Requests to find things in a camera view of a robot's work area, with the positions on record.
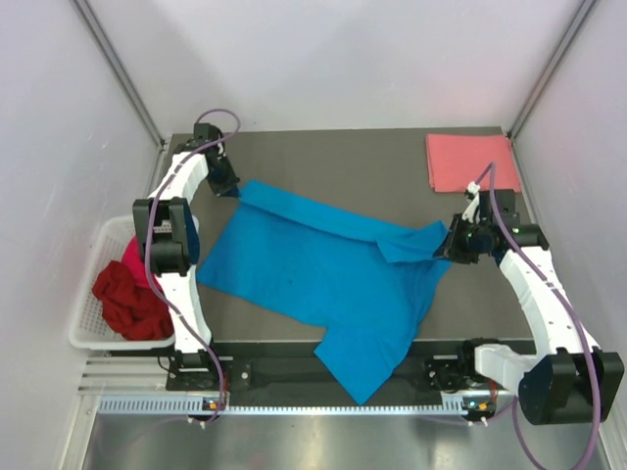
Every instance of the white wall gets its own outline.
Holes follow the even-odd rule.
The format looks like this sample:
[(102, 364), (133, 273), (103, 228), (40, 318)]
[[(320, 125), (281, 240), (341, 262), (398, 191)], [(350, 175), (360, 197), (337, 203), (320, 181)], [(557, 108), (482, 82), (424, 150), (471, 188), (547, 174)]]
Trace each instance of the white wall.
[(516, 147), (568, 296), (627, 362), (626, 24), (627, 2), (600, 2)]
[(248, 130), (507, 128), (578, 2), (91, 4), (169, 134), (214, 106)]
[(0, 2), (0, 454), (53, 468), (84, 353), (68, 343), (96, 230), (156, 156), (70, 2)]

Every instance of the gray tabletop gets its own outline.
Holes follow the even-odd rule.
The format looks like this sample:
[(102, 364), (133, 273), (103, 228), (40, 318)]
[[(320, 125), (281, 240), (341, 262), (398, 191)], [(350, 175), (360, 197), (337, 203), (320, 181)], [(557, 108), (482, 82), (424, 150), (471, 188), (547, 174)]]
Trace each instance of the gray tabletop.
[[(462, 194), (429, 186), (424, 137), (429, 132), (487, 135), (499, 128), (243, 132), (227, 144), (242, 185), (257, 179), (336, 208), (420, 228), (448, 226), (465, 207)], [(176, 134), (170, 145), (188, 136)], [(216, 242), (238, 201), (215, 198), (201, 185), (192, 203), (200, 221), (201, 259)], [(528, 219), (522, 196), (517, 206)], [(320, 340), (324, 329), (304, 325), (244, 300), (199, 285), (203, 312), (216, 341)], [(422, 322), (422, 340), (472, 337), (530, 338), (518, 301), (489, 258), (453, 265)]]

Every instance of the red garment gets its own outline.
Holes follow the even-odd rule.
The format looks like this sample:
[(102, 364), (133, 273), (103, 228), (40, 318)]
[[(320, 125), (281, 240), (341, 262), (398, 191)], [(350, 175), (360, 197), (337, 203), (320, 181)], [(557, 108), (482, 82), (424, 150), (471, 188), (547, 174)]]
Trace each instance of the red garment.
[[(141, 258), (139, 257), (139, 246), (137, 245), (137, 237), (133, 237), (126, 250), (124, 250), (124, 254), (121, 256), (121, 263), (126, 266), (130, 273), (133, 275), (133, 279), (135, 279), (135, 285), (137, 287), (145, 287), (146, 289), (150, 289), (148, 285), (148, 280), (146, 279), (146, 271), (144, 269), (144, 263), (141, 262)], [(157, 278), (153, 274), (153, 281), (159, 290), (162, 288), (157, 282)]]
[(102, 317), (125, 339), (161, 340), (174, 333), (166, 304), (150, 289), (137, 287), (121, 262), (109, 263), (98, 275), (92, 292), (102, 302)]

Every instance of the white cable track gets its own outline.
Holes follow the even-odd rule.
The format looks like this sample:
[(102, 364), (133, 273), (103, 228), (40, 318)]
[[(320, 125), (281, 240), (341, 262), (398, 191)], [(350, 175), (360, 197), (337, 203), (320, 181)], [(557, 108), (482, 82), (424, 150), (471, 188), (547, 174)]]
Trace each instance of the white cable track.
[[(109, 396), (102, 397), (101, 414), (213, 414), (212, 399), (193, 396)], [(228, 406), (223, 415), (331, 415), (331, 416), (461, 416), (467, 414), (462, 397), (442, 397), (441, 405), (412, 406)]]

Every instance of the fabric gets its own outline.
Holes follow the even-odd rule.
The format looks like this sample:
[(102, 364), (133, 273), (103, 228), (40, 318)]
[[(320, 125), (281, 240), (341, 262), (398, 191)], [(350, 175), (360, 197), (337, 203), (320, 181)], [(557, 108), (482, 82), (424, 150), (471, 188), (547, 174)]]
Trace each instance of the fabric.
[[(429, 184), (438, 193), (462, 193), (490, 164), (497, 164), (496, 189), (520, 192), (520, 181), (504, 135), (426, 137)], [(487, 188), (488, 179), (483, 181)]]
[[(128, 268), (130, 274), (135, 280), (135, 285), (137, 287), (150, 289), (148, 279), (146, 279), (146, 270), (144, 269), (144, 263), (141, 261), (141, 257), (139, 256), (137, 237), (133, 237), (126, 246), (126, 250), (124, 250), (124, 254), (121, 256), (121, 263)], [(162, 290), (159, 282), (157, 282), (157, 277), (155, 277), (154, 274), (153, 280), (155, 281), (155, 285), (159, 287), (159, 290)]]
[(168, 338), (174, 333), (168, 307), (150, 289), (137, 287), (128, 268), (111, 261), (92, 288), (102, 302), (102, 317), (130, 341)]
[(358, 404), (406, 356), (449, 263), (447, 233), (334, 209), (251, 181), (197, 274), (207, 286), (327, 327), (316, 355)]

